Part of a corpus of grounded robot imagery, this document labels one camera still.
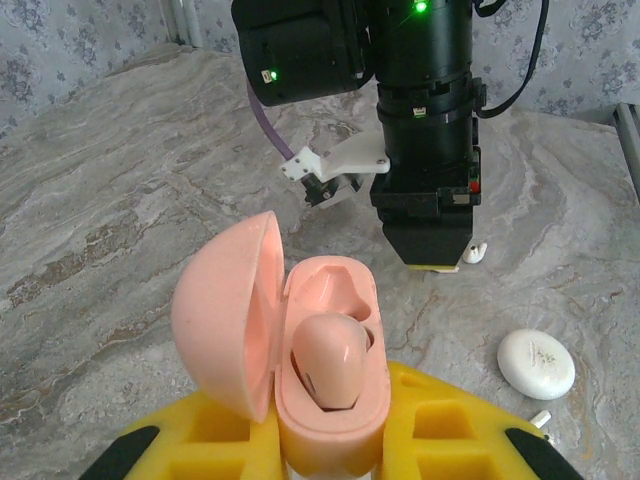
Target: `black cable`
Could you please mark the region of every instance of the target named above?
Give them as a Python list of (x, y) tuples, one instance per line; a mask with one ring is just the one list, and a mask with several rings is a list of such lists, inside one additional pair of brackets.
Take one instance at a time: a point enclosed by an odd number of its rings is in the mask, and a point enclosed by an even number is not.
[[(480, 4), (482, 0), (474, 0), (473, 4), (476, 10), (476, 13), (480, 17), (488, 17), (495, 14), (502, 5), (504, 5), (506, 0), (498, 0), (491, 5), (486, 7), (481, 7)], [(476, 115), (480, 118), (493, 118), (497, 117), (501, 113), (504, 113), (511, 105), (515, 103), (520, 94), (524, 91), (533, 77), (533, 72), (536, 69), (536, 65), (538, 63), (538, 55), (540, 54), (540, 48), (542, 46), (542, 37), (544, 36), (544, 27), (547, 24), (547, 14), (549, 13), (549, 0), (542, 0), (542, 8), (540, 9), (540, 20), (538, 20), (538, 27), (536, 29), (536, 37), (533, 41), (533, 49), (531, 50), (531, 59), (529, 60), (529, 68), (527, 69), (527, 74), (524, 77), (524, 81), (522, 82), (522, 86), (514, 93), (510, 98), (505, 100), (502, 104), (497, 107), (490, 108), (487, 110), (477, 109)]]

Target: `open case lid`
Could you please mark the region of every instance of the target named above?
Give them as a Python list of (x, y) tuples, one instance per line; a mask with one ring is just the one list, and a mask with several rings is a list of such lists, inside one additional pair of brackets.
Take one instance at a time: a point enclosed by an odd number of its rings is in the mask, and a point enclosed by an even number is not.
[(171, 326), (191, 378), (212, 399), (262, 422), (281, 334), (284, 255), (276, 216), (217, 235), (176, 287)]

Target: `yellow foam block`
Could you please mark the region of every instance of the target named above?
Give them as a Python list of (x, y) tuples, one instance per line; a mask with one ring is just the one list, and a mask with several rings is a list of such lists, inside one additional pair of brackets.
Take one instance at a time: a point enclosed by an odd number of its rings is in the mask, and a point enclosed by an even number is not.
[(375, 480), (537, 480), (505, 431), (531, 423), (407, 366), (390, 362), (391, 410)]
[[(543, 437), (536, 427), (412, 368), (389, 362), (389, 371), (391, 410), (375, 480), (537, 479), (505, 435), (520, 428)], [(288, 480), (273, 401), (258, 424), (198, 392), (122, 434), (146, 426), (160, 432), (126, 480)]]
[(287, 480), (275, 405), (264, 423), (249, 422), (197, 392), (145, 417), (160, 433), (126, 480)]

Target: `floral wallpaper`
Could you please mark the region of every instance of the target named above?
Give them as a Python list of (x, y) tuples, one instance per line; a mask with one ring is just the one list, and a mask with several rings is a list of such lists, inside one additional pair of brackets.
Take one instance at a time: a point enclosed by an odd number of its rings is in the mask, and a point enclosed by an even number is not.
[[(231, 0), (186, 1), (206, 47), (239, 52)], [(507, 0), (494, 17), (474, 18), (473, 70), (491, 102), (520, 86), (539, 13), (540, 0)], [(640, 104), (640, 0), (551, 0), (538, 69), (517, 105), (604, 122), (619, 102)]]
[(165, 41), (158, 0), (0, 0), (0, 138)]

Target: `pink earbud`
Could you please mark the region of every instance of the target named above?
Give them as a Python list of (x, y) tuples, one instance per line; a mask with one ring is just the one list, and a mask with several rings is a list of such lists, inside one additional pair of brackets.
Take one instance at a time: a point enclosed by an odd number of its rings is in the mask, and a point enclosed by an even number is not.
[(300, 380), (324, 410), (352, 408), (364, 384), (369, 335), (354, 318), (325, 313), (304, 319), (293, 333)]

